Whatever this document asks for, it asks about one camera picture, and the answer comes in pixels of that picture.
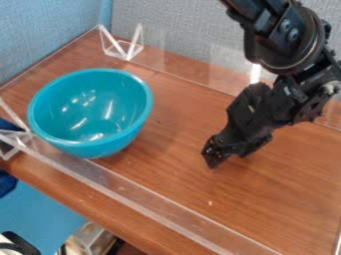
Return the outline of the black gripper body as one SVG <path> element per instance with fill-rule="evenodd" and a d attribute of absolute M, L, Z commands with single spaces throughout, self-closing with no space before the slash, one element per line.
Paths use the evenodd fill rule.
<path fill-rule="evenodd" d="M 247 121 L 243 125 L 238 125 L 235 121 L 230 121 L 219 132 L 219 135 L 230 136 L 235 140 L 236 155 L 242 152 L 246 144 L 256 138 L 271 134 L 274 131 L 274 123 L 270 121 L 256 122 Z"/>

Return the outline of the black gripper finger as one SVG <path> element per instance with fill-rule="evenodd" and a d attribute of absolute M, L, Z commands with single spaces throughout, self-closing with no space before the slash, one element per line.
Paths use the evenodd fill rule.
<path fill-rule="evenodd" d="M 238 154 L 239 157 L 246 157 L 254 152 L 256 152 L 269 142 L 271 142 L 273 135 L 269 134 L 263 137 L 256 138 L 254 141 L 248 142 L 242 150 L 242 152 Z"/>
<path fill-rule="evenodd" d="M 218 168 L 234 154 L 236 154 L 235 140 L 230 136 L 219 134 L 208 138 L 200 151 L 208 168 Z"/>

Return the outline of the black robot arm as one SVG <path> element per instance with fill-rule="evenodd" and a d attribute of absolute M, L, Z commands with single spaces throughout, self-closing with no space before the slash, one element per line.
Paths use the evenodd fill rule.
<path fill-rule="evenodd" d="M 248 62 L 277 75 L 271 85 L 254 83 L 226 109 L 227 124 L 200 154 L 211 168 L 246 157 L 286 126 L 314 121 L 341 93 L 341 61 L 327 47 L 330 24 L 299 0 L 219 0 L 243 29 Z"/>

